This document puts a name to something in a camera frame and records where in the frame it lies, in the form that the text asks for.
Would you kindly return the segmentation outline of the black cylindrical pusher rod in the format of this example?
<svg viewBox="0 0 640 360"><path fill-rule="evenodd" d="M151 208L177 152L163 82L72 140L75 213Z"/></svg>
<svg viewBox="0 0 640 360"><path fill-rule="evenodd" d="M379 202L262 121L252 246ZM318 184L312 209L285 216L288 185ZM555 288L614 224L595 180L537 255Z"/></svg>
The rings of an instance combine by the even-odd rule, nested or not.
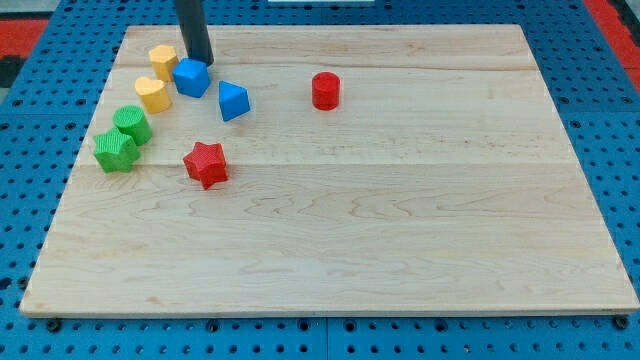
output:
<svg viewBox="0 0 640 360"><path fill-rule="evenodd" d="M188 57L211 66L214 55L202 1L174 0L174 7Z"/></svg>

